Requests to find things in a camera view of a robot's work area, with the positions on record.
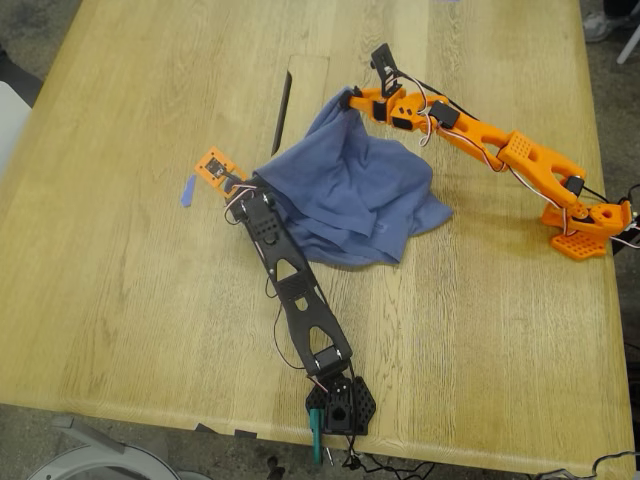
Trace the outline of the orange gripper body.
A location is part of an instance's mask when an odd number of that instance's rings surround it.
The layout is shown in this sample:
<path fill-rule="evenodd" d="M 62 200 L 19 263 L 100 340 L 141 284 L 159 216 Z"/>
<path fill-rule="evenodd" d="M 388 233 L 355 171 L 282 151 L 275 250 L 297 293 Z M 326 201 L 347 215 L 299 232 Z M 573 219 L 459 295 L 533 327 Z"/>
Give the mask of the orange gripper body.
<path fill-rule="evenodd" d="M 380 89 L 371 89 L 369 99 L 372 102 L 370 118 L 377 123 L 411 132 L 426 132 L 425 112 L 429 112 L 436 96 L 423 96 L 420 92 L 408 94 L 405 89 L 399 89 L 390 97 L 384 97 Z"/>

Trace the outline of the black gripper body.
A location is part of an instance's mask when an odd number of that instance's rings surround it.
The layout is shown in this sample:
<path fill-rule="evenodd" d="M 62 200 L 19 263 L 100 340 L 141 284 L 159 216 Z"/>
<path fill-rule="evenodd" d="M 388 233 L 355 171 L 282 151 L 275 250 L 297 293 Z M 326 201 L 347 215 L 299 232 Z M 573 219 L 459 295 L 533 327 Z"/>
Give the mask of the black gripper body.
<path fill-rule="evenodd" d="M 229 194 L 223 211 L 225 221 L 258 221 L 276 212 L 273 193 L 259 176 L 242 180 L 225 173 L 223 192 Z"/>

